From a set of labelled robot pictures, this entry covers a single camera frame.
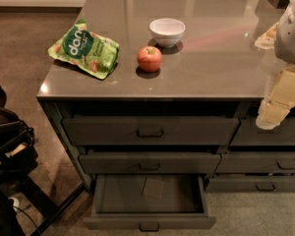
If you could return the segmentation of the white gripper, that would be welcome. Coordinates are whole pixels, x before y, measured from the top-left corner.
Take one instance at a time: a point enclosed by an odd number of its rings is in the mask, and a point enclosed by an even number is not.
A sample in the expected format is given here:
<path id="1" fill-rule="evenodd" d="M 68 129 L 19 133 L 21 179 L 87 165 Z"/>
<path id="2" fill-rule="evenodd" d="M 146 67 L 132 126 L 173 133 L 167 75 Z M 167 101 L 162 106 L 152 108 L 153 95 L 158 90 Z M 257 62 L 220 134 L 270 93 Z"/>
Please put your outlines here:
<path id="1" fill-rule="evenodd" d="M 274 48 L 278 23 L 272 25 L 257 38 L 255 46 L 269 50 Z M 295 65 L 282 70 L 277 79 L 270 84 L 261 102 L 256 125 L 263 130 L 272 130 L 279 126 L 295 106 Z"/>

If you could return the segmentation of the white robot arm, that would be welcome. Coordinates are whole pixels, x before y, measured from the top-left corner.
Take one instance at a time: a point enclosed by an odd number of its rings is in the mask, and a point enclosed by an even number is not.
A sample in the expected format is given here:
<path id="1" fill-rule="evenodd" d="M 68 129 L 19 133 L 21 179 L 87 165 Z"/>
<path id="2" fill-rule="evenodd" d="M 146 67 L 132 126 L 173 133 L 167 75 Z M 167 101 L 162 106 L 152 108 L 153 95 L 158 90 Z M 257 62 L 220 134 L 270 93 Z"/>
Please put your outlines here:
<path id="1" fill-rule="evenodd" d="M 295 0 L 289 0 L 280 20 L 255 41 L 255 46 L 273 49 L 275 56 L 287 63 L 279 75 L 268 82 L 258 111 L 256 125 L 272 130 L 295 106 Z"/>

